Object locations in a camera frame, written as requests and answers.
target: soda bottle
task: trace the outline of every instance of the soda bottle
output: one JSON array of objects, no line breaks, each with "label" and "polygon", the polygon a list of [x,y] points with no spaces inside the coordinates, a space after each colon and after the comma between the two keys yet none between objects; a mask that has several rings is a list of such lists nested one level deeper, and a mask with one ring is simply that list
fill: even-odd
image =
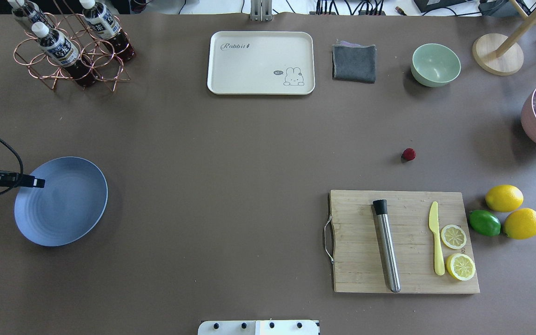
[{"label": "soda bottle", "polygon": [[80,0],[80,3],[84,7],[82,11],[84,19],[94,30],[96,36],[113,45],[113,48],[111,48],[108,44],[103,43],[110,53],[114,49],[117,57],[123,61],[128,61],[136,56],[136,51],[129,44],[127,35],[105,4],[95,0]]},{"label": "soda bottle", "polygon": [[32,25],[37,22],[42,22],[49,28],[54,28],[47,16],[34,2],[25,0],[8,0],[8,2],[11,5],[13,18],[26,32],[32,33]]},{"label": "soda bottle", "polygon": [[38,37],[40,48],[54,63],[66,70],[78,85],[88,87],[96,83],[96,77],[89,68],[92,63],[88,57],[80,54],[76,45],[65,34],[45,26],[42,22],[34,23],[32,32]]}]

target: cutting board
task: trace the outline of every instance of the cutting board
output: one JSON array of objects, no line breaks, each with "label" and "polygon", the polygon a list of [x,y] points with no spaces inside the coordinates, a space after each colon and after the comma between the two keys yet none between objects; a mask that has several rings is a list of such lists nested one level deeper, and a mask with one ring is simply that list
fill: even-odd
[{"label": "cutting board", "polygon": [[431,203],[439,204],[440,230],[457,225],[466,233],[462,250],[442,243],[444,262],[453,253],[464,253],[475,261],[470,244],[462,193],[410,191],[330,191],[330,214],[334,235],[334,291],[392,293],[385,280],[383,252],[372,202],[386,199],[400,293],[479,293],[477,275],[459,281],[434,272],[434,238],[428,227]]}]

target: white bottle cap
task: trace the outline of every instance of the white bottle cap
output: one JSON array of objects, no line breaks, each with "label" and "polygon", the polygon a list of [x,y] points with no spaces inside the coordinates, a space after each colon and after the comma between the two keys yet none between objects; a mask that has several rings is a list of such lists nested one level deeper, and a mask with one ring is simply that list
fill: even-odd
[{"label": "white bottle cap", "polygon": [[20,8],[24,6],[24,0],[8,0],[8,2],[13,8]]},{"label": "white bottle cap", "polygon": [[95,0],[80,0],[80,3],[85,9],[91,9],[96,2]]},{"label": "white bottle cap", "polygon": [[45,26],[42,22],[37,22],[32,25],[32,32],[34,32],[36,37],[43,38],[49,34],[49,27]]}]

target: knife handle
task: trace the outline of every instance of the knife handle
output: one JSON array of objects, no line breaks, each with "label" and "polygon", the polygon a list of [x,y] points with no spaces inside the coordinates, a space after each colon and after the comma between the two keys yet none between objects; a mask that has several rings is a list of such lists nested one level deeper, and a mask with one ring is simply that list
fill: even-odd
[{"label": "knife handle", "polygon": [[436,275],[444,275],[444,255],[442,254],[442,244],[440,233],[434,235],[434,270]]},{"label": "knife handle", "polygon": [[386,200],[374,201],[374,208],[380,227],[380,238],[382,240],[390,290],[398,293],[400,292],[400,277],[398,276],[398,267],[396,266],[396,255],[394,254],[394,244],[392,243],[392,232],[388,221]]}]

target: gray folded cloth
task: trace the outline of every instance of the gray folded cloth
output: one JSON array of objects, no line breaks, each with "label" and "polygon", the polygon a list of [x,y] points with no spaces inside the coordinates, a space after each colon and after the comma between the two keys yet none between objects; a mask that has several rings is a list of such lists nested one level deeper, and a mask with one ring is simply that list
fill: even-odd
[{"label": "gray folded cloth", "polygon": [[332,45],[334,79],[375,83],[376,46],[363,46],[345,41]]}]

